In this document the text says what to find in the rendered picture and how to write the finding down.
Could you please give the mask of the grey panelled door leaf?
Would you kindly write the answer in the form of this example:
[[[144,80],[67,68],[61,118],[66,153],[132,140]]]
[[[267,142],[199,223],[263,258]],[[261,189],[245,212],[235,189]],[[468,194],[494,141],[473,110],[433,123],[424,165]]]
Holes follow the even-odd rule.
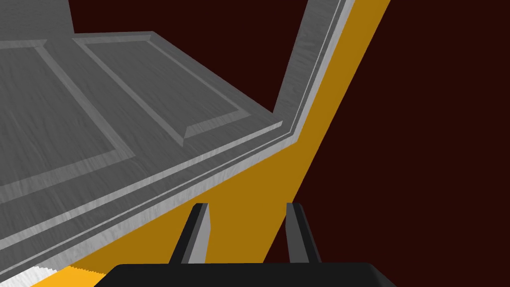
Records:
[[[0,251],[283,123],[152,32],[0,38]]]

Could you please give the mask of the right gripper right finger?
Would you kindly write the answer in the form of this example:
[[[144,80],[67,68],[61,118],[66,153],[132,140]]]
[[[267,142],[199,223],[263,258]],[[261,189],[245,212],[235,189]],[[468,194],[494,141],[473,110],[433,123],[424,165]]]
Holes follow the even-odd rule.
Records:
[[[285,232],[291,263],[322,262],[300,203],[286,204]]]

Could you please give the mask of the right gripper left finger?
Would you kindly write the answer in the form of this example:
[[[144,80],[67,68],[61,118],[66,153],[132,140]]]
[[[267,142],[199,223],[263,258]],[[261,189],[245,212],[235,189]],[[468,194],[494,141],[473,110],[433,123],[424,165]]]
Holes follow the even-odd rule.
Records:
[[[211,232],[208,203],[196,203],[185,223],[170,264],[204,264]]]

